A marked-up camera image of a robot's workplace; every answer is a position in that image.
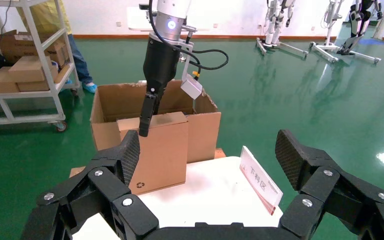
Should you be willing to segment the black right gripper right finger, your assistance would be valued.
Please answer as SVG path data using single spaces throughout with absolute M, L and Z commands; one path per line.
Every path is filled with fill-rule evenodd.
M 301 144 L 287 129 L 277 133 L 275 157 L 297 192 L 280 228 L 309 240 L 328 213 L 360 240 L 384 240 L 384 189 L 346 172 L 324 150 Z

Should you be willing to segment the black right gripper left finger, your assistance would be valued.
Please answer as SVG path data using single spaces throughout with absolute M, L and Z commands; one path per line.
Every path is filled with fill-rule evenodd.
M 139 135 L 129 130 L 119 145 L 98 151 L 80 173 L 41 193 L 21 238 L 71 240 L 98 214 L 120 239 L 145 239 L 159 228 L 159 220 L 129 189 L 139 155 Z

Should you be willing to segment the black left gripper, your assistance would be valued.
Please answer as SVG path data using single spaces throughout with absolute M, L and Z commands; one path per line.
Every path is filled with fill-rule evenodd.
M 146 79 L 146 94 L 139 117 L 138 134 L 147 137 L 153 115 L 158 114 L 164 89 L 176 75 L 180 51 L 153 38 L 148 39 L 143 73 Z

